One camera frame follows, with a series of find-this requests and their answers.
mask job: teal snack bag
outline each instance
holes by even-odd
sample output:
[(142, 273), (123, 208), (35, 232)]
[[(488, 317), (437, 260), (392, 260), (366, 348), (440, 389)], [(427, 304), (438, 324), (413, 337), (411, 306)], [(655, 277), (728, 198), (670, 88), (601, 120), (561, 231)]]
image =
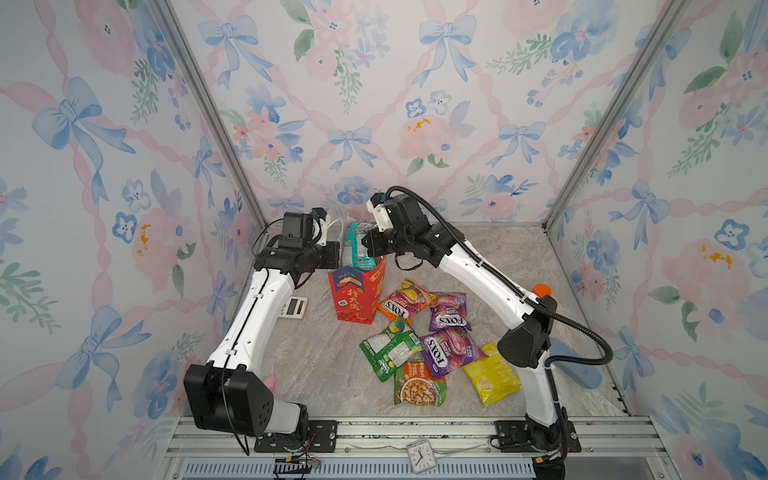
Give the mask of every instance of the teal snack bag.
[(385, 382), (411, 355), (424, 350), (411, 326), (397, 317), (379, 335), (360, 343), (368, 362), (379, 380)]
[(368, 257), (368, 249), (362, 245), (362, 238), (368, 230), (376, 228), (373, 223), (352, 222), (344, 236), (342, 265), (349, 265), (355, 270), (369, 272), (376, 268), (376, 259)]

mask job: purple candy bag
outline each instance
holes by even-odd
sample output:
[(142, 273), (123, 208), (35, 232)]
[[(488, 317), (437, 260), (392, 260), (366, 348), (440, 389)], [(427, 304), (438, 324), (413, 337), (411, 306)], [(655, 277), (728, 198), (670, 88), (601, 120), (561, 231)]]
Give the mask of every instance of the purple candy bag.
[(488, 357), (480, 350), (469, 332), (453, 327), (421, 338), (424, 363), (433, 378), (441, 379), (450, 372)]
[(454, 326), (463, 326), (472, 330), (467, 321), (467, 294), (461, 292), (435, 292), (437, 298), (432, 301), (432, 320), (429, 321), (430, 332), (440, 332)]

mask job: metal corner post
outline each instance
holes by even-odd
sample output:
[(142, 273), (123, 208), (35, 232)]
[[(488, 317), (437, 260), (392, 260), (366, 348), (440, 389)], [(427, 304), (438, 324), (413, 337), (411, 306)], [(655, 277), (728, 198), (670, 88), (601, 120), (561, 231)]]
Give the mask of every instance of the metal corner post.
[(203, 73), (200, 66), (195, 61), (194, 55), (187, 42), (184, 30), (178, 22), (174, 8), (170, 5), (170, 0), (148, 0), (147, 2), (152, 13), (157, 18), (161, 30), (168, 40), (171, 51), (177, 59), (184, 77), (190, 86), (190, 91), (202, 110), (205, 120), (211, 126), (211, 134), (217, 145), (221, 149), (224, 161), (230, 168), (234, 177), (235, 184), (240, 188), (245, 204), (256, 220), (259, 229), (266, 225), (266, 218), (259, 208), (256, 200), (256, 194), (250, 186), (248, 177), (245, 174), (243, 166), (240, 164), (237, 153), (227, 136), (227, 129), (216, 109), (216, 104), (210, 95), (207, 85), (203, 80)]
[(646, 74), (650, 72), (653, 62), (661, 55), (664, 46), (674, 33), (675, 26), (677, 26), (680, 17), (690, 3), (692, 3), (691, 0), (669, 0), (664, 6), (664, 9), (659, 14), (659, 18), (657, 18), (648, 34), (645, 45), (637, 53), (637, 57), (635, 57), (632, 65), (630, 65), (624, 84), (619, 87), (619, 91), (613, 97), (611, 103), (608, 104), (603, 119), (594, 132), (592, 140), (584, 147), (581, 158), (565, 181), (563, 189), (554, 202), (554, 206), (549, 210), (549, 214), (544, 219), (545, 231), (549, 232), (551, 227), (558, 222), (560, 216), (565, 212), (568, 202), (571, 201), (571, 198), (576, 193), (581, 180), (587, 174), (589, 168), (594, 163), (594, 159), (610, 137), (614, 126), (621, 119), (621, 115), (629, 107), (641, 82), (645, 79)]

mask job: yellow snack bag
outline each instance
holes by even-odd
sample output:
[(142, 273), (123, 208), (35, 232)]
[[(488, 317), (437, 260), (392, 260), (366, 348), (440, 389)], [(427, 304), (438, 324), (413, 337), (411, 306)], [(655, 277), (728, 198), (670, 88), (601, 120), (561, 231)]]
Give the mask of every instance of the yellow snack bag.
[(488, 358), (464, 366), (464, 371), (475, 386), (475, 390), (478, 391), (482, 404), (489, 406), (510, 393), (517, 392), (521, 384), (520, 379), (498, 352), (495, 344), (489, 343), (482, 347), (482, 351), (488, 355)]

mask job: black mounting plate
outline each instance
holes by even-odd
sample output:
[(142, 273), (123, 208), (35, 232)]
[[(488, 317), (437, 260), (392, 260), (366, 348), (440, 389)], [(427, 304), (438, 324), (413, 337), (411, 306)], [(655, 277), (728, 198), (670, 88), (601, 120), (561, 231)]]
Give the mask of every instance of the black mounting plate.
[[(312, 439), (310, 453), (333, 453), (336, 450), (336, 420), (310, 420), (310, 433), (308, 439)], [(253, 443), (253, 451), (258, 453), (287, 453), (292, 452), (280, 441), (282, 434), (264, 435), (256, 438)]]
[[(581, 443), (579, 442), (576, 428), (573, 422), (566, 421), (567, 431), (566, 440), (568, 440), (568, 452), (581, 452)], [(502, 453), (512, 452), (539, 452), (531, 445), (531, 436), (525, 420), (498, 420), (494, 422), (496, 427), (496, 438), (498, 446)]]

